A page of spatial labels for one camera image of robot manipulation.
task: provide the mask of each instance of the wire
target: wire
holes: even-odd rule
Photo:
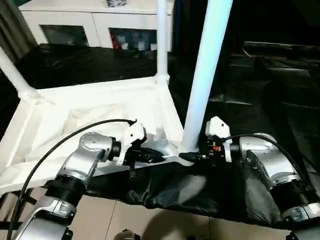
[[[230,139],[238,139],[241,137],[252,137],[252,138],[257,138],[257,139],[262,139],[265,140],[271,144],[273,144],[274,146],[276,146],[280,152],[282,152],[282,154],[289,160],[289,162],[293,165],[293,167],[295,168],[295,170],[297,171],[297,173],[301,176],[305,177],[305,181],[307,184],[311,184],[311,180],[309,178],[309,176],[307,174],[304,174],[302,171],[300,171],[300,168],[298,167],[296,161],[294,160],[294,158],[287,152],[287,150],[285,150],[279,143],[277,143],[276,141],[271,140],[270,138],[263,136],[263,135],[258,135],[258,134],[239,134],[239,135],[234,135],[234,136],[228,136],[222,139],[222,142],[225,142],[227,140]]]
[[[11,216],[11,220],[10,220],[10,224],[9,224],[9,228],[8,228],[8,234],[6,236],[6,240],[11,240],[11,236],[12,236],[12,231],[13,231],[13,227],[14,227],[14,222],[15,222],[15,218],[18,214],[18,210],[20,207],[20,204],[22,202],[23,199],[23,195],[25,194],[28,184],[32,178],[32,176],[35,174],[36,170],[39,168],[39,166],[44,162],[44,160],[46,160],[46,158],[54,151],[56,150],[60,145],[62,145],[64,142],[66,142],[67,140],[69,140],[70,138],[74,137],[75,135],[90,129],[92,127],[95,127],[97,125],[101,125],[101,124],[108,124],[108,123],[118,123],[118,122],[122,122],[122,123],[128,123],[130,126],[132,124],[135,123],[135,121],[132,120],[128,120],[128,119],[109,119],[109,120],[102,120],[102,121],[97,121],[95,123],[92,123],[88,126],[85,126],[83,128],[78,129],[77,131],[74,131],[73,133],[71,133],[70,135],[64,137],[63,139],[61,139],[59,142],[57,142],[45,155],[43,155],[43,157],[36,163],[36,165],[33,167],[33,169],[31,170],[31,172],[29,173],[28,177],[26,178],[23,187],[20,191],[20,195],[18,197],[18,200],[15,203],[14,209],[13,209],[13,213]]]
[[[244,48],[242,48],[242,51],[244,52],[245,55],[247,55],[248,57],[252,58],[252,56]]]

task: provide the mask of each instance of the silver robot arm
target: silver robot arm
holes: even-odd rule
[[[66,159],[54,181],[48,186],[20,226],[14,240],[70,240],[68,226],[77,212],[77,205],[86,192],[98,162],[112,161],[122,165],[126,151],[134,143],[146,140],[142,124],[129,127],[121,141],[96,132],[84,134],[78,148]]]
[[[262,135],[275,142],[272,136],[256,133],[256,137],[238,138],[238,143],[232,139],[223,140],[230,137],[230,130],[217,116],[206,123],[205,134],[206,151],[180,153],[179,156],[190,162],[202,161],[218,168],[219,162],[230,163],[233,154],[241,154],[244,162],[257,169],[260,180],[280,210],[282,220],[294,230],[287,239],[320,239],[320,198],[276,146],[258,138]]]

